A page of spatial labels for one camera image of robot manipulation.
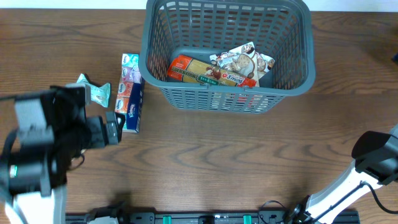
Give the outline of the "mint green packet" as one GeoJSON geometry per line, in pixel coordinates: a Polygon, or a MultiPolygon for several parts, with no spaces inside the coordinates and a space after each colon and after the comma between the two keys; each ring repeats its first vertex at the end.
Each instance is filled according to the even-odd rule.
{"type": "Polygon", "coordinates": [[[84,73],[80,74],[80,76],[78,77],[78,80],[76,82],[84,83],[89,86],[89,88],[91,90],[91,100],[92,101],[101,105],[104,108],[107,108],[109,106],[109,98],[111,96],[111,84],[110,83],[105,83],[102,86],[96,86],[89,81],[88,77],[84,73]]]}

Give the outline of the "Kleenex tissue multipack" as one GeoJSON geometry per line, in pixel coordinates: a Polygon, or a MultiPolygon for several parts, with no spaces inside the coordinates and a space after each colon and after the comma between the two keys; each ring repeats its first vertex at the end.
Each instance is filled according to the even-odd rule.
{"type": "Polygon", "coordinates": [[[145,80],[139,71],[139,55],[123,53],[115,112],[126,118],[123,126],[124,132],[139,133],[144,84],[145,80]]]}

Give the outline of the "red yellow packet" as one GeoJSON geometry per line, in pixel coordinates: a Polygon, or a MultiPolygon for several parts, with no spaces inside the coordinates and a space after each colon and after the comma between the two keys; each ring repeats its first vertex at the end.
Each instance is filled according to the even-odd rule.
{"type": "Polygon", "coordinates": [[[258,82],[244,75],[224,70],[186,55],[179,55],[167,70],[169,78],[184,83],[202,83],[219,86],[255,87],[258,82]]]}

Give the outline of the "cookie snack pouch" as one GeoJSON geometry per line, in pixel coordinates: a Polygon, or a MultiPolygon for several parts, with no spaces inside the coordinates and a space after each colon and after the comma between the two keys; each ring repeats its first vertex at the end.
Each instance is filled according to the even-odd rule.
{"type": "Polygon", "coordinates": [[[210,55],[210,61],[224,70],[258,81],[257,54],[253,42],[240,45],[227,52],[210,55]]]}
{"type": "Polygon", "coordinates": [[[265,54],[257,52],[257,74],[258,78],[261,79],[266,73],[268,73],[275,64],[275,60],[265,54]]]}

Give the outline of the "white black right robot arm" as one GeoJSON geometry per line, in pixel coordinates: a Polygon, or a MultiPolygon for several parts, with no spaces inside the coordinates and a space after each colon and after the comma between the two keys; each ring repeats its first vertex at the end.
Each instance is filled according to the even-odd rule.
{"type": "Polygon", "coordinates": [[[335,218],[363,195],[372,193],[379,208],[376,190],[397,182],[397,126],[389,133],[367,131],[357,140],[349,166],[323,190],[309,195],[284,219],[284,223],[333,223],[335,218]]]}

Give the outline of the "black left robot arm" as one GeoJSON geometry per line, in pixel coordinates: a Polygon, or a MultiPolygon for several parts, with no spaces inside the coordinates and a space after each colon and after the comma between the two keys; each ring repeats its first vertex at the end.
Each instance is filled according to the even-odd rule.
{"type": "Polygon", "coordinates": [[[124,115],[87,117],[91,90],[84,84],[52,86],[15,95],[18,127],[1,153],[1,202],[11,223],[65,223],[67,172],[87,149],[117,145],[124,115]]]}

